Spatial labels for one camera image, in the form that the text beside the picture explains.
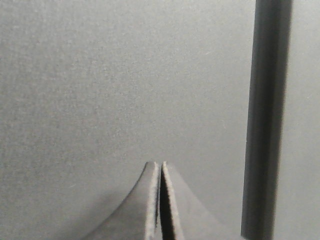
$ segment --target gray curved edge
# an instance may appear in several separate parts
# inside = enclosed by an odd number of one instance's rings
[[[160,218],[166,240],[244,240],[208,212],[167,162],[161,167]]]
[[[152,240],[157,224],[159,166],[147,162],[120,206],[82,240]]]

